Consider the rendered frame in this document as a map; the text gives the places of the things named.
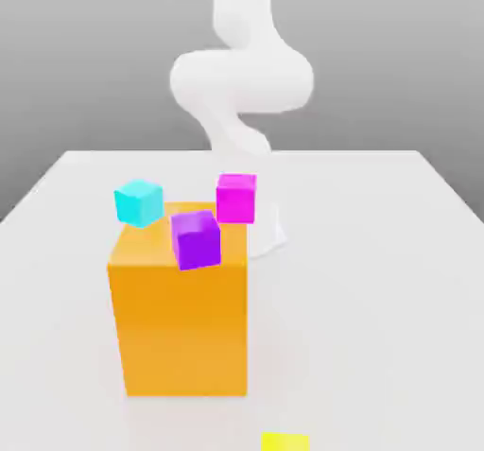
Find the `large orange box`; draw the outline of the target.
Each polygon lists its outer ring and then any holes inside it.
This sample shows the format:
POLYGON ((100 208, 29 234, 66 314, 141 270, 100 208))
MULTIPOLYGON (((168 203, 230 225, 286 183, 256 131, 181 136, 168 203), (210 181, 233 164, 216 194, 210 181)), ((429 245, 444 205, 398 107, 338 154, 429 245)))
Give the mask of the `large orange box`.
POLYGON ((107 270, 126 393, 244 396, 248 389, 247 228, 221 227, 221 263, 181 271, 170 217, 214 211, 169 202, 145 229, 125 226, 107 270))

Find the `small magenta cube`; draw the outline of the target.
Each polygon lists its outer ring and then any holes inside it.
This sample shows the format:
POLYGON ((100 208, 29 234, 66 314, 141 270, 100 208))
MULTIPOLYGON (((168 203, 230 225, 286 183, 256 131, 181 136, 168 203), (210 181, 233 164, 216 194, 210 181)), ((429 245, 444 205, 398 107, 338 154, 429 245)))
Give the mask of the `small magenta cube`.
POLYGON ((252 224, 255 220, 257 176, 222 173, 216 184, 216 220, 220 223, 252 224))

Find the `small cyan cube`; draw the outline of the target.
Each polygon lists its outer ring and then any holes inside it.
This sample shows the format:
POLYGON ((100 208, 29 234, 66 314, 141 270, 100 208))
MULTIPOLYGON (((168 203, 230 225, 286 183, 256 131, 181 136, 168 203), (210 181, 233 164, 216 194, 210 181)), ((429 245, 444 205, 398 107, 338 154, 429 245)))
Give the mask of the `small cyan cube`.
POLYGON ((114 191, 119 221, 136 228, 145 228, 164 217, 164 191, 155 183, 134 180, 114 191))

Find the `small yellow cube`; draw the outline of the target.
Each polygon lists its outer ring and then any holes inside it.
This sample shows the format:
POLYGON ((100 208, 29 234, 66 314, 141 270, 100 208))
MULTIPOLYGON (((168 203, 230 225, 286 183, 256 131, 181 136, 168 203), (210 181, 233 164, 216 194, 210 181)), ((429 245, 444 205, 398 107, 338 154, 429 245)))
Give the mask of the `small yellow cube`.
POLYGON ((261 451, 310 451, 309 437, 303 434, 263 432, 261 451))

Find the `small purple cube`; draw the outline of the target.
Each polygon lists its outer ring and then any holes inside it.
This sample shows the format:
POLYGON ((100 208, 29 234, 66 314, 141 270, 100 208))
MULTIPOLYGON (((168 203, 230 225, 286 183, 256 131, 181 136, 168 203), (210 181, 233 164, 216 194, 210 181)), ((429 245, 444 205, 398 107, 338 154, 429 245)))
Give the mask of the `small purple cube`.
POLYGON ((210 210, 179 213, 170 218, 172 248, 180 270, 221 263, 221 231, 210 210))

